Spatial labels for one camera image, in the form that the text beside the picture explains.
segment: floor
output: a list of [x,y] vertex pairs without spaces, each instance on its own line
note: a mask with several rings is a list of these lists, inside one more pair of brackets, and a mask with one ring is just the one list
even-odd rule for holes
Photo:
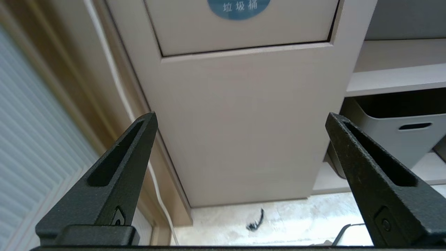
[[[446,185],[433,186],[446,197]],[[264,222],[255,232],[248,223]],[[314,195],[308,199],[192,210],[194,225],[176,227],[179,245],[311,245],[334,241],[346,224],[362,223],[351,192]]]

